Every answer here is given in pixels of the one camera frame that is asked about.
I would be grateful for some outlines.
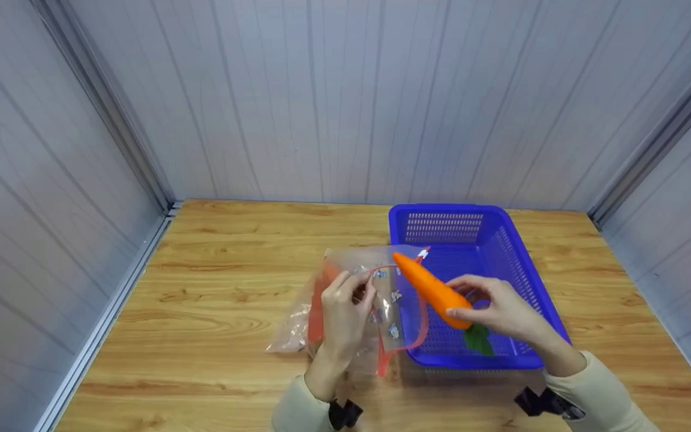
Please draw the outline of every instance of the beige sleeve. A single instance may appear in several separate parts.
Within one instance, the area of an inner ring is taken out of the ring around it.
[[[316,399],[296,377],[284,392],[271,416],[270,432],[331,432],[329,404]]]
[[[644,416],[617,379],[592,353],[582,351],[586,368],[571,377],[545,373],[549,388],[570,401],[586,415],[567,421],[573,432],[652,432],[659,430]]]

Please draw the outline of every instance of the plastic basket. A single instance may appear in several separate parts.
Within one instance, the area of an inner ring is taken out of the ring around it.
[[[558,312],[530,260],[524,243],[508,214],[489,205],[415,204],[396,205],[389,211],[391,244],[430,246],[423,265],[442,281],[461,274],[480,274],[510,282],[535,311],[567,341]],[[405,282],[402,295],[414,295]],[[417,304],[399,302],[402,322],[419,319]],[[405,329],[419,328],[403,325]],[[405,339],[417,334],[407,331]],[[489,337],[494,356],[466,348],[462,331],[451,328],[428,306],[428,336],[422,345],[407,351],[421,366],[453,369],[537,369],[543,366],[537,353],[524,342],[501,334]]]

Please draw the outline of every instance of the plastic bag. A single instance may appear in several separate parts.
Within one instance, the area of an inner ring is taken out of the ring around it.
[[[392,355],[419,346],[428,333],[425,302],[396,269],[393,252],[422,260],[428,249],[408,245],[328,249],[321,267],[302,288],[289,318],[266,351],[307,350],[313,355],[324,337],[322,292],[343,270],[370,271],[376,289],[375,302],[348,370],[384,375]]]

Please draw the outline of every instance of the toy carrot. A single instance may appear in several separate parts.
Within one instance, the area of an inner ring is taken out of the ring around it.
[[[447,287],[444,282],[439,281],[430,271],[411,258],[405,257],[399,252],[394,252],[393,258],[401,273],[404,274],[412,287],[417,290],[417,293],[431,304],[431,307],[433,307],[439,317],[452,328],[465,330],[463,337],[469,349],[477,350],[484,355],[494,354],[492,346],[487,340],[489,330],[486,326],[447,316],[447,309],[450,309],[450,307],[474,308],[465,297],[456,292],[456,290]]]

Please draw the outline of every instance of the corner wall trim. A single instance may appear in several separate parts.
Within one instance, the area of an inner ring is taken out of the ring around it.
[[[691,88],[661,121],[638,156],[609,191],[593,206],[588,216],[601,230],[620,205],[691,128]]]
[[[55,392],[55,396],[50,400],[39,422],[36,423],[34,432],[50,432],[57,426],[65,408],[68,407],[68,402],[71,400],[71,397],[74,396],[76,389],[79,387],[79,383],[82,382],[82,378],[85,377],[90,364],[92,364],[103,341],[105,341],[106,336],[108,336],[113,322],[115,322],[122,307],[124,307],[127,298],[130,297],[132,288],[135,286],[140,276],[145,272],[151,254],[156,250],[159,241],[167,230],[167,227],[170,226],[172,219],[171,216],[162,216],[157,226],[155,226],[151,230],[150,235],[146,237],[148,240],[145,241],[145,245],[137,252],[130,268],[119,283],[115,294],[108,301],[103,314],[100,319],[98,319],[98,323],[96,323],[87,341],[85,341],[84,347],[82,347],[82,350],[76,356],[74,364],[72,364],[71,369],[68,370],[68,374],[66,374],[60,387]]]
[[[70,5],[63,0],[31,0],[31,3],[140,185],[152,202],[166,213],[175,195],[164,175],[153,169],[140,134],[129,123],[119,98],[108,85]]]

